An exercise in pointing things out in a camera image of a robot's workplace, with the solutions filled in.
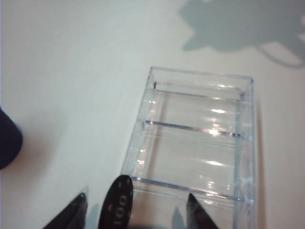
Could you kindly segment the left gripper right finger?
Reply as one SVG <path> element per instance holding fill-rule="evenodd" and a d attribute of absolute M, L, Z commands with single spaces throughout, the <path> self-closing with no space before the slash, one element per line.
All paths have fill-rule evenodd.
<path fill-rule="evenodd" d="M 219 229 L 192 193 L 186 203 L 186 221 L 188 229 Z"/>

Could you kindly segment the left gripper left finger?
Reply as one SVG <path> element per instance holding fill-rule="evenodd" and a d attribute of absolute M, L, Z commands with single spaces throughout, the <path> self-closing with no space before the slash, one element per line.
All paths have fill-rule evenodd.
<path fill-rule="evenodd" d="M 83 229 L 88 209 L 88 188 L 84 188 L 43 229 Z"/>

